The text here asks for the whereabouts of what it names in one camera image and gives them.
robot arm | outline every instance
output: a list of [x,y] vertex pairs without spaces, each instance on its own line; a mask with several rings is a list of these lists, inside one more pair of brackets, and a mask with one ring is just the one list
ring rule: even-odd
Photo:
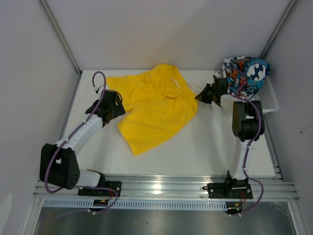
[[203,189],[208,190],[209,198],[241,199],[240,194],[243,193],[247,199],[251,199],[253,196],[246,172],[252,150],[265,130],[262,104],[258,100],[238,101],[238,98],[227,93],[226,78],[215,76],[213,78],[214,83],[206,84],[196,99],[207,104],[214,102],[220,107],[232,109],[232,130],[236,136],[236,147],[224,183],[209,183]]
[[72,136],[63,138],[55,144],[47,143],[43,146],[40,163],[40,179],[42,181],[45,180],[45,174],[53,154],[61,147],[52,162],[47,182],[66,189],[72,189],[75,186],[95,187],[98,185],[101,173],[80,170],[76,156],[95,133],[112,119],[125,114],[125,110],[121,96],[116,91],[106,90],[99,106],[90,116],[97,103],[98,100],[86,110],[82,124],[76,127]]

patterned cloth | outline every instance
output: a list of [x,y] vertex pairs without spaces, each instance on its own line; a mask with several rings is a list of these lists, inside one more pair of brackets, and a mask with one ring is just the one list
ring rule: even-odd
[[[247,99],[251,99],[258,93],[271,68],[271,65],[264,60],[245,56],[224,59],[223,63],[222,69],[236,68],[246,76],[246,85],[240,92],[236,92],[236,95]],[[236,70],[224,71],[224,77],[227,77],[230,93],[236,91],[245,81],[243,76]]]

white tabletop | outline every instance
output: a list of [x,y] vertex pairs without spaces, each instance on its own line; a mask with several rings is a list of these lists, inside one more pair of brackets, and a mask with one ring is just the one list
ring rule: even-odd
[[[98,99],[92,89],[95,71],[83,72],[70,113],[65,135],[81,121],[85,110]],[[106,77],[138,74],[143,70],[103,70]],[[215,71],[181,70],[186,82],[198,93],[206,83],[212,83]],[[98,78],[97,85],[103,80]],[[229,169],[235,149],[232,134],[232,115],[215,104],[199,102],[196,116],[181,131],[156,148],[134,156],[117,128],[122,117],[112,120],[95,134],[78,155],[81,169],[97,170],[106,174],[138,175],[206,175],[224,176]],[[275,175],[264,136],[253,151],[249,175],[272,177]]]

yellow t-shirt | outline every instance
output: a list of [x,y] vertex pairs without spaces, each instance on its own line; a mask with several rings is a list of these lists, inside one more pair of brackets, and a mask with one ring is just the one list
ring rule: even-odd
[[118,128],[133,154],[144,153],[167,141],[197,112],[195,94],[174,65],[107,79],[110,89],[123,98],[126,112]]

metal floor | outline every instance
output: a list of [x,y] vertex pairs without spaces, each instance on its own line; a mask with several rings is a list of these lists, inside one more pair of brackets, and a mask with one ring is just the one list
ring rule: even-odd
[[260,203],[242,217],[219,211],[110,209],[92,215],[43,208],[36,235],[296,235],[287,203]]

